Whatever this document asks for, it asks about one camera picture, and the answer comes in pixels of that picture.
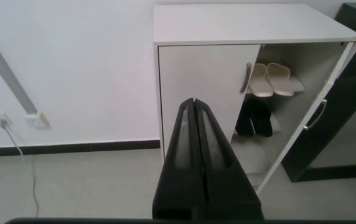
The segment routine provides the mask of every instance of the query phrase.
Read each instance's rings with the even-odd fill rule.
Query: shoe cabinet
[[[179,105],[198,98],[257,193],[356,52],[356,32],[305,4],[158,5],[153,41],[162,159]],[[255,96],[248,86],[256,63],[288,67],[293,94]],[[247,98],[270,108],[271,137],[235,133]]]

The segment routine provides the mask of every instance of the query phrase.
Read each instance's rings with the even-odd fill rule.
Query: gray tile floor
[[[158,149],[25,158],[40,217],[151,218]],[[31,188],[20,157],[0,157],[0,223],[34,215]],[[260,199],[267,219],[356,219],[356,179],[292,184],[279,167]]]

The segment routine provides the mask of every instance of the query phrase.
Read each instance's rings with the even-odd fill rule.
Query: cabinet handle
[[[315,119],[310,125],[305,125],[305,126],[303,127],[304,130],[306,130],[306,131],[310,130],[310,128],[313,127],[313,126],[317,123],[317,121],[319,120],[319,118],[321,118],[323,112],[324,112],[325,109],[326,109],[327,99],[323,99],[321,104],[322,104],[322,106],[323,106],[323,107],[322,107],[322,111],[319,113],[319,115],[316,117],[316,119]]]
[[[246,64],[246,77],[245,77],[245,82],[243,83],[243,86],[240,88],[240,93],[244,93],[247,89],[248,83],[250,82],[250,77],[251,77],[251,63],[248,62]]]

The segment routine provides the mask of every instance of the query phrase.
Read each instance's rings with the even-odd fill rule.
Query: power cord
[[[5,119],[0,119],[0,127],[6,131],[6,133],[8,134],[9,138],[11,139],[11,141],[14,143],[15,147],[17,150],[19,150],[19,152],[21,153],[21,157],[22,157],[22,161],[23,161],[23,165],[24,168],[26,168],[26,171],[30,174],[30,176],[33,178],[33,198],[34,198],[34,202],[35,202],[35,206],[37,208],[36,212],[35,212],[35,217],[37,218],[39,216],[39,203],[37,202],[37,198],[35,197],[35,174],[32,174],[32,172],[29,170],[29,168],[27,168],[26,162],[24,161],[24,157],[23,157],[23,152],[22,150],[19,148],[19,146],[17,146],[15,140],[12,138],[11,134],[9,133],[7,127],[8,126],[8,122]]]

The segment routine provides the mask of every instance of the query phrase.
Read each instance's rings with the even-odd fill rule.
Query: shoe
[[[293,96],[294,89],[291,86],[290,68],[278,63],[269,63],[266,66],[266,81],[273,91],[281,96]]]
[[[254,135],[253,124],[250,120],[250,112],[246,107],[245,101],[241,105],[241,110],[238,121],[236,122],[235,129],[240,136],[251,137]]]
[[[263,137],[272,136],[271,114],[267,105],[256,99],[249,99],[246,102],[254,131],[257,135]]]
[[[266,66],[262,63],[254,65],[253,72],[251,73],[251,80],[248,88],[251,93],[258,97],[269,97],[273,95],[273,90],[265,79]]]

